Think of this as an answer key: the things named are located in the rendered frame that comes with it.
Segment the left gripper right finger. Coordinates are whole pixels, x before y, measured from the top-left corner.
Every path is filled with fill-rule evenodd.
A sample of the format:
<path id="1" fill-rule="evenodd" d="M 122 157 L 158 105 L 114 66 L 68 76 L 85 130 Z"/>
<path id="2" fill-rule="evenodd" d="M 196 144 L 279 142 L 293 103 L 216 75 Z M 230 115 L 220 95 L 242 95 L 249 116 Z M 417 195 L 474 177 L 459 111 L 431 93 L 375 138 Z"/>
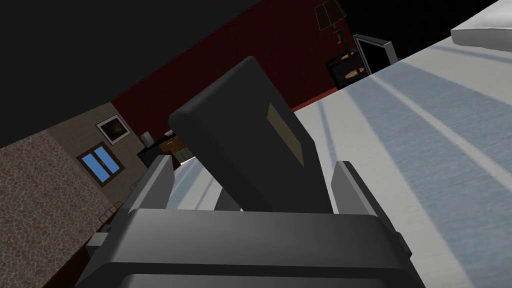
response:
<path id="1" fill-rule="evenodd" d="M 397 230 L 349 161 L 337 161 L 331 188 L 339 214 L 372 215 L 393 233 Z"/>

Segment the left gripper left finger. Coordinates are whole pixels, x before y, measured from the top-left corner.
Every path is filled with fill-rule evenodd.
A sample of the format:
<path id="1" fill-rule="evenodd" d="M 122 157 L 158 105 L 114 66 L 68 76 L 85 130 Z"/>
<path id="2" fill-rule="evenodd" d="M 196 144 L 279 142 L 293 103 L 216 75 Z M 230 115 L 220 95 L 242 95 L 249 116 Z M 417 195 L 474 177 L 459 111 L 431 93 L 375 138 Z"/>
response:
<path id="1" fill-rule="evenodd" d="M 158 155 L 137 184 L 121 212 L 135 209 L 165 209 L 175 183 L 175 171 L 170 155 Z"/>

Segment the dark dresser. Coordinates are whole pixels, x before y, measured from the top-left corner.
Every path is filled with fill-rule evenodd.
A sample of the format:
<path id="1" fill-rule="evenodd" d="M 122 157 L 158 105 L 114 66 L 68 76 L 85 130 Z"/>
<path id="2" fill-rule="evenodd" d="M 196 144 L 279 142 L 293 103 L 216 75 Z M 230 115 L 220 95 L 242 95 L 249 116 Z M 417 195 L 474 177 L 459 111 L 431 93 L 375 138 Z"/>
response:
<path id="1" fill-rule="evenodd" d="M 173 132 L 157 140 L 149 147 L 145 147 L 137 153 L 137 157 L 146 167 L 150 167 L 152 162 L 159 155 L 171 156 L 173 169 L 176 170 L 182 163 L 194 157 L 187 145 L 179 139 Z"/>

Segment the brown framed window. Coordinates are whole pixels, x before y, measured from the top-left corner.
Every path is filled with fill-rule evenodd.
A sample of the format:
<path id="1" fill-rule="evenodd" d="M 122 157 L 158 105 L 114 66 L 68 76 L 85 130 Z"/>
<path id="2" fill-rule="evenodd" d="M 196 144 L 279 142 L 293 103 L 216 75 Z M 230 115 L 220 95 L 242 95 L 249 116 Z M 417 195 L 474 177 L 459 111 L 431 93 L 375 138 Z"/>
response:
<path id="1" fill-rule="evenodd" d="M 102 188 L 125 170 L 104 141 L 77 156 L 76 160 Z"/>

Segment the framed dark picture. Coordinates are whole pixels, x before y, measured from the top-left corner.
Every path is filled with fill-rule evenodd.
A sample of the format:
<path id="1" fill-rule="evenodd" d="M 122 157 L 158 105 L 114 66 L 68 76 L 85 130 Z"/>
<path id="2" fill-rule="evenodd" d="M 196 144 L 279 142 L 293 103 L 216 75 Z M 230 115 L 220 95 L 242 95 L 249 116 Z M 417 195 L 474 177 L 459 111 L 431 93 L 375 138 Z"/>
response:
<path id="1" fill-rule="evenodd" d="M 113 146 L 128 136 L 131 131 L 118 114 L 115 114 L 95 125 Z"/>

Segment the bed with white striped cover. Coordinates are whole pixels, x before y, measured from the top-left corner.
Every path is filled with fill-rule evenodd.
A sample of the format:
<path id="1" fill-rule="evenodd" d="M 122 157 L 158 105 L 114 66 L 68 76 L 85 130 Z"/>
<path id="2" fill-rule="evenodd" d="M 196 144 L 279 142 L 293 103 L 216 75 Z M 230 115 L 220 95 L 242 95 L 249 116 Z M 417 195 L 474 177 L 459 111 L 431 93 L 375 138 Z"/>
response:
<path id="1" fill-rule="evenodd" d="M 320 165 L 344 156 L 413 251 L 426 288 L 512 288 L 512 52 L 451 38 L 325 97 L 297 118 Z M 396 272 L 375 215 L 244 211 L 229 248 L 289 266 L 371 261 Z"/>

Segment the black box with tan label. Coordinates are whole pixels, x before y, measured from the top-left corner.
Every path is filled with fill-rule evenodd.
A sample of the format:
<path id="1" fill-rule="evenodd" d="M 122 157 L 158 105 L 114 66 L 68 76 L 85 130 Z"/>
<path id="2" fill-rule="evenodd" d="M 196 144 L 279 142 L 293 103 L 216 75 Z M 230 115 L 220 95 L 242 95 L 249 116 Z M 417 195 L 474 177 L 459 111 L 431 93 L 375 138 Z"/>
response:
<path id="1" fill-rule="evenodd" d="M 253 56 L 168 123 L 243 211 L 333 212 L 314 140 Z"/>

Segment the black nightstand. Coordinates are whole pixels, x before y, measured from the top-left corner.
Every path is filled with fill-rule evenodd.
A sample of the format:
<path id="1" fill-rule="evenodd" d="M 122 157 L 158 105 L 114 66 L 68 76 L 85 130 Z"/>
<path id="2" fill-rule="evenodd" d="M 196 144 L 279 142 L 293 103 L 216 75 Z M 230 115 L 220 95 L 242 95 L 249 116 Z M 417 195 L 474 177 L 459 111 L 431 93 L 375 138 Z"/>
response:
<path id="1" fill-rule="evenodd" d="M 327 60 L 324 63 L 338 90 L 341 90 L 344 87 L 349 86 L 368 76 L 368 72 L 364 66 L 358 48 L 351 48 L 350 55 L 351 58 L 355 60 L 356 67 L 359 69 L 359 73 L 357 73 L 353 62 L 351 62 L 349 56 L 346 53 L 344 53 L 342 56 L 335 56 L 334 58 Z"/>

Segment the grey framed mirror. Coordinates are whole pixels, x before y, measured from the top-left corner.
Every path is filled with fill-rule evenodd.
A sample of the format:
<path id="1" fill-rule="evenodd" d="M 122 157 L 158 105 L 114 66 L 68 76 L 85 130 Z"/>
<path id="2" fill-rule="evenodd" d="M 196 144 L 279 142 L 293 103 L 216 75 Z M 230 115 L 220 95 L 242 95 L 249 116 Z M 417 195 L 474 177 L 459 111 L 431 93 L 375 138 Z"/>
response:
<path id="1" fill-rule="evenodd" d="M 391 41 L 356 34 L 353 36 L 367 75 L 395 64 L 400 59 Z"/>

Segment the floor lamp with dark shade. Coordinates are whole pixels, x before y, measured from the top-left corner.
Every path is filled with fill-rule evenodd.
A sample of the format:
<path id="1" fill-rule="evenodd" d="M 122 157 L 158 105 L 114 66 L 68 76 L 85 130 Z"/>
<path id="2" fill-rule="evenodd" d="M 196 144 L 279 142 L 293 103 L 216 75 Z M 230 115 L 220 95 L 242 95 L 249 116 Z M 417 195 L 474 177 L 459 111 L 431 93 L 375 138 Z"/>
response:
<path id="1" fill-rule="evenodd" d="M 343 46 L 344 51 L 349 54 L 350 47 L 345 39 L 343 27 L 338 24 L 347 16 L 337 0 L 324 0 L 314 8 L 320 31 L 333 27 L 333 33 L 336 35 L 338 44 Z"/>

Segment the white pillow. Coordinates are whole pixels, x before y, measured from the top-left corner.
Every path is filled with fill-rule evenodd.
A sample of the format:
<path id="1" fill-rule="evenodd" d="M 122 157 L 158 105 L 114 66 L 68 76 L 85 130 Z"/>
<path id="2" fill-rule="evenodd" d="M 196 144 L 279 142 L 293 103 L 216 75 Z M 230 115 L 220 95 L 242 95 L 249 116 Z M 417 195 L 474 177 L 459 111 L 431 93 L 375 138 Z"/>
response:
<path id="1" fill-rule="evenodd" d="M 512 53 L 512 0 L 498 0 L 450 31 L 454 44 Z"/>

